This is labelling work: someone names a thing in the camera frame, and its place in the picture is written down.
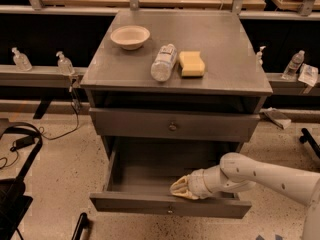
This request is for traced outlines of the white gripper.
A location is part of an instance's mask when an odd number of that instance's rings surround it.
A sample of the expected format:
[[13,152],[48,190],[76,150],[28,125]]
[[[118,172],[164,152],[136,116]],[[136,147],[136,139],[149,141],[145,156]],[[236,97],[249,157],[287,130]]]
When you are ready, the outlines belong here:
[[189,200],[206,199],[212,196],[204,180],[204,169],[193,171],[188,176],[182,176],[170,187],[173,196]]

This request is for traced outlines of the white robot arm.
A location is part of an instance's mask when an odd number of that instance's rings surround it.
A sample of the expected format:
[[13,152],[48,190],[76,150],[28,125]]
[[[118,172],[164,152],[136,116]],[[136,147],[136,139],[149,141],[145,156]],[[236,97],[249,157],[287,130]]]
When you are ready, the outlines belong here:
[[320,239],[320,174],[259,162],[235,152],[224,154],[218,165],[194,170],[170,187],[172,195],[191,200],[217,192],[238,193],[258,183],[307,207],[302,240]]

